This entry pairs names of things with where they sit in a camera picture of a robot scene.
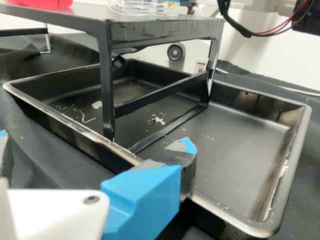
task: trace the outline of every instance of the black tray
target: black tray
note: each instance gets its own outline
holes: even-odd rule
[[[190,199],[249,235],[266,238],[277,232],[307,130],[309,106],[215,81],[207,108],[198,109],[197,115],[155,143],[147,142],[149,135],[161,134],[177,116],[199,106],[203,91],[199,83],[118,118],[115,140],[121,147],[101,136],[102,111],[94,108],[101,97],[99,72],[99,65],[81,67],[11,81],[4,88],[28,116],[115,173],[139,164],[175,139],[190,137],[198,147]],[[188,76],[135,60],[113,75],[115,104]]]

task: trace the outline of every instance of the black knob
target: black knob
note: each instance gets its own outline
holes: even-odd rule
[[[166,54],[168,55],[169,59],[173,61],[178,61],[182,59],[185,56],[185,53],[186,48],[181,42],[172,43],[166,51]]]

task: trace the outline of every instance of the black metal stand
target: black metal stand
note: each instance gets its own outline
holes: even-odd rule
[[[192,15],[179,15],[176,18],[125,16],[110,11],[107,6],[89,3],[73,3],[68,9],[47,10],[12,5],[1,0],[0,13],[84,31],[97,39],[100,54],[103,135],[110,140],[115,140],[115,118],[130,114],[193,84],[203,82],[203,94],[199,105],[136,143],[130,148],[133,152],[139,152],[144,146],[172,131],[208,105],[224,27],[221,19]],[[112,51],[125,52],[123,49],[128,48],[132,51],[152,45],[193,39],[211,40],[207,71],[180,79],[145,96],[114,107]]]

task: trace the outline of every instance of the black fabric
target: black fabric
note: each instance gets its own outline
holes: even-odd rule
[[[3,89],[12,79],[56,72],[99,62],[99,54],[65,37],[52,35],[52,54],[3,49],[0,53],[0,129],[10,135],[12,188],[99,189],[113,176],[85,154],[25,116]]]
[[[32,46],[20,51],[0,49],[0,129],[7,129],[10,134],[14,161],[10,184],[13,188],[98,189],[102,180],[113,176],[94,160],[27,118],[2,88],[4,82],[12,79],[99,62],[99,54],[90,48],[96,46],[93,38],[86,34],[71,37],[73,40],[51,36],[52,54],[39,55]],[[217,74],[216,78],[221,81],[228,78],[235,84],[305,102],[312,107],[282,227],[270,239],[320,239],[320,100],[276,85],[299,86],[250,73],[228,62],[219,61],[218,66],[232,73]],[[158,238],[210,240],[247,239],[248,236],[187,200]]]

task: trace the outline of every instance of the blue clamp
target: blue clamp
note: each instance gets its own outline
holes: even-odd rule
[[[7,134],[6,130],[0,130],[0,137],[3,137]]]
[[[193,182],[184,180],[182,172],[194,170],[194,177],[195,168],[188,166],[195,165],[196,156],[197,148],[186,137],[139,166],[103,181],[100,190],[110,198],[110,210],[102,239],[155,239],[179,211],[182,182]]]

